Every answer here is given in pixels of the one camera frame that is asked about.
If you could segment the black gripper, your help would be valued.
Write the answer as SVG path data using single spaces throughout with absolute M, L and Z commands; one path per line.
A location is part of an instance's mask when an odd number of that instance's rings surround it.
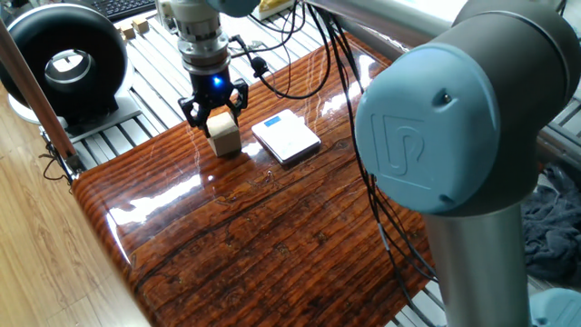
M 248 107 L 249 100 L 249 86 L 243 79 L 232 83 L 229 69 L 224 68 L 213 74 L 192 74 L 191 81 L 192 95 L 178 100 L 191 127 L 197 127 L 209 136 L 207 120 L 210 109 L 226 105 L 233 89 L 237 91 L 237 98 L 234 102 L 229 101 L 229 108 L 235 124 L 239 124 L 238 118 L 241 111 Z

